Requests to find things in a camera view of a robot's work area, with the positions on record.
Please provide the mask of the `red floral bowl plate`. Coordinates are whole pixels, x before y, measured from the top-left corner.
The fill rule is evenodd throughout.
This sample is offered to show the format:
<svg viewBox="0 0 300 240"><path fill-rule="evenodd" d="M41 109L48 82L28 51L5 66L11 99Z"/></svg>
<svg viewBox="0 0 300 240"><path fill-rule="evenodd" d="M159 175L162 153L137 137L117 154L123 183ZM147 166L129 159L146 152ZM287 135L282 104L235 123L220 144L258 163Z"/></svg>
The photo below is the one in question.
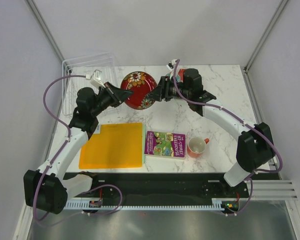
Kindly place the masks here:
<svg viewBox="0 0 300 240"><path fill-rule="evenodd" d="M148 94L157 87L155 79L144 71L133 71L128 73L122 80L120 88L133 91L133 94L125 100L125 104L135 110L150 108L155 100Z"/></svg>

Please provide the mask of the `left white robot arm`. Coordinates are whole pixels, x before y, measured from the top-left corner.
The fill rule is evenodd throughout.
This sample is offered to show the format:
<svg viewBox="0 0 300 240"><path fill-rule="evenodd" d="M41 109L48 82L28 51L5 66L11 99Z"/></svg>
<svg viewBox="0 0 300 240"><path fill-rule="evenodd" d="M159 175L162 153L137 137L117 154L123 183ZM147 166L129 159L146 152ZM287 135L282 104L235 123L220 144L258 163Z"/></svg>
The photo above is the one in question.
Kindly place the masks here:
<svg viewBox="0 0 300 240"><path fill-rule="evenodd" d="M64 179L65 173L79 150L95 133L99 121L98 115L108 107L116 108L124 103L133 91L115 87L106 82L95 93L91 87L81 88L77 92L76 108L72 119L66 125L67 135L60 149L37 170L28 170L23 177L25 202L34 211L59 214L68 200L80 194L96 196L100 185L94 181L92 173L78 173L70 179Z"/></svg>

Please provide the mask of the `red teal flower plate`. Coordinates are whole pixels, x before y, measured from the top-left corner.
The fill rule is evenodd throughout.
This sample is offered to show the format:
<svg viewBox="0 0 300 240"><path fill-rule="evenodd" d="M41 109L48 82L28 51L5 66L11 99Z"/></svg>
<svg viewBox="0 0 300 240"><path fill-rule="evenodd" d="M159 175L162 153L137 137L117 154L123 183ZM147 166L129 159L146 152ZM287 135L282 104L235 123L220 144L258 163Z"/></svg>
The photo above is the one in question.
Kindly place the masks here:
<svg viewBox="0 0 300 240"><path fill-rule="evenodd" d="M184 73L185 70L186 70L185 68L181 68L181 69L178 70L178 73L176 75L176 82L177 83L182 83L183 82L183 73ZM172 73L173 72L167 73L166 76L168 76L172 79L172 77L171 77Z"/></svg>

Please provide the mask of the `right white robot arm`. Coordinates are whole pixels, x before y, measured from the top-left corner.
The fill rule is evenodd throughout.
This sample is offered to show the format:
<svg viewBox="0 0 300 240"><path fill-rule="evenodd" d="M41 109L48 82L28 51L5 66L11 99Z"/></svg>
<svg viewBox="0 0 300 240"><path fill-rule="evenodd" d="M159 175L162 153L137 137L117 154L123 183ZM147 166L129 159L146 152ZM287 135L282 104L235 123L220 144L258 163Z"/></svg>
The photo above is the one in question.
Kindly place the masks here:
<svg viewBox="0 0 300 240"><path fill-rule="evenodd" d="M174 69L170 75L162 76L146 97L156 102L185 100L192 111L219 125L237 141L236 163L219 184L220 193L230 197L237 191L238 184L276 155L270 127L264 122L251 126L223 107L215 95L204 89L197 69L184 69L181 81L177 81L177 75Z"/></svg>

